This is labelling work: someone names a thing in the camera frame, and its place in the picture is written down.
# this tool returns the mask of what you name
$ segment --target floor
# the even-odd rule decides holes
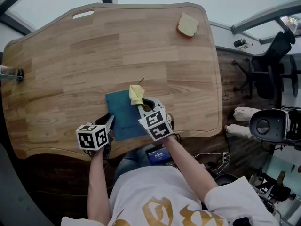
[[[246,62],[243,62],[246,55],[222,49],[217,49],[217,53],[222,79],[223,124],[227,123],[229,112],[237,106],[268,108],[268,101],[259,98],[256,92],[253,92],[252,100],[243,99],[240,92],[233,92],[233,87],[243,82],[244,75],[231,61],[235,59],[246,67]],[[186,138],[182,144],[192,155],[228,151],[223,132],[210,138]],[[260,149],[258,142],[232,137],[229,144],[231,160],[224,172],[248,177],[267,160],[268,153]],[[88,161],[50,154],[35,155],[26,160],[12,155],[11,160],[31,198],[55,225],[60,225],[63,216],[87,217]],[[208,160],[211,159],[206,156],[198,157],[200,163]],[[114,170],[111,166],[105,170],[108,187],[111,187]]]

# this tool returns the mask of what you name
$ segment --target black office chair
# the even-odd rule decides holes
[[[235,86],[233,90],[240,91],[249,84],[249,95],[245,98],[252,99],[254,81],[257,94],[261,98],[273,99],[276,96],[281,96],[283,85],[280,74],[284,73],[284,67],[279,62],[291,50],[290,41],[291,34],[288,31],[279,32],[265,53],[255,55],[251,60],[246,59],[249,62],[248,71],[233,60],[232,63],[237,65],[246,75],[245,82],[240,87]]]

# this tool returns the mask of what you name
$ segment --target wooden tabletop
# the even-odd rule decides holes
[[[87,11],[88,16],[73,18]],[[200,22],[187,39],[175,30],[182,12]],[[23,68],[22,82],[3,81],[2,103],[19,158],[55,153],[83,160],[75,130],[108,112],[105,94],[145,89],[171,113],[182,137],[210,137],[222,128],[217,54],[205,10],[196,4],[91,4],[70,10],[11,41],[3,65]],[[111,157],[151,142],[113,141]]]

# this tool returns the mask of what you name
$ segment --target blue folder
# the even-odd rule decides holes
[[[116,141],[147,134],[138,121],[141,118],[138,107],[131,105],[128,90],[106,94],[105,99],[110,115],[115,115],[113,131]]]

